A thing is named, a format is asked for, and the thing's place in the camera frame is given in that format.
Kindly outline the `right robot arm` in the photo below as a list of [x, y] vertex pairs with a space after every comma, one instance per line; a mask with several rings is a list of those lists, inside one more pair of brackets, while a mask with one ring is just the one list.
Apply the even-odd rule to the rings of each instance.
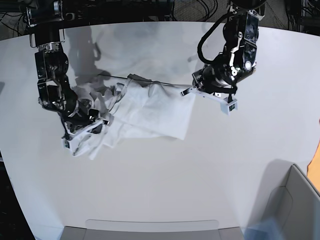
[[109, 124], [88, 100], [82, 100], [70, 86], [67, 71], [69, 59], [64, 52], [65, 27], [88, 23], [98, 13], [96, 0], [38, 0], [26, 7], [30, 46], [37, 71], [38, 102], [43, 109], [59, 115], [64, 139], [75, 134], [100, 134]]

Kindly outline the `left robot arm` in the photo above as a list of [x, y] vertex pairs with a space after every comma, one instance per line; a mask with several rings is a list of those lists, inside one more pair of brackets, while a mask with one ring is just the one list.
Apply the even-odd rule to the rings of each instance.
[[[238, 107], [234, 98], [238, 83], [256, 70], [259, 22], [265, 16], [264, 0], [231, 0], [228, 12], [222, 15], [202, 36], [197, 45], [197, 55], [204, 66], [192, 74], [192, 86], [180, 94], [198, 94], [220, 103], [231, 112]], [[205, 58], [204, 43], [225, 22], [222, 33], [223, 50], [213, 59]]]

